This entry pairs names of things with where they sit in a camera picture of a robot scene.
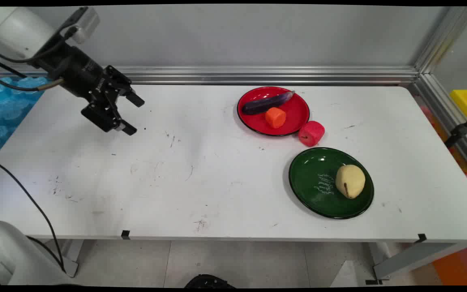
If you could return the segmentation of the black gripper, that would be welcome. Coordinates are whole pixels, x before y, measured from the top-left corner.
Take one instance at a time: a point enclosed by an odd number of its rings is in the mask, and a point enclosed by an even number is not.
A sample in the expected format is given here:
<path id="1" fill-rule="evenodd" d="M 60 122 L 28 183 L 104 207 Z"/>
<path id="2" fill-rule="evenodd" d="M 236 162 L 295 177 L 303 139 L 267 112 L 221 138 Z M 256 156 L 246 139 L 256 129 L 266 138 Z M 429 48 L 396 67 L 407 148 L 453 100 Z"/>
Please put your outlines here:
<path id="1" fill-rule="evenodd" d="M 61 42 L 53 52 L 39 57 L 54 47 L 53 41 L 44 45 L 34 57 L 34 66 L 42 68 L 52 79 L 63 78 L 61 86 L 71 94 L 87 100 L 81 114 L 102 131 L 123 131 L 133 135 L 137 128 L 125 121 L 118 111 L 117 101 L 124 96 L 136 107 L 144 105 L 132 88 L 132 81 L 115 67 L 103 67 L 76 46 Z"/>

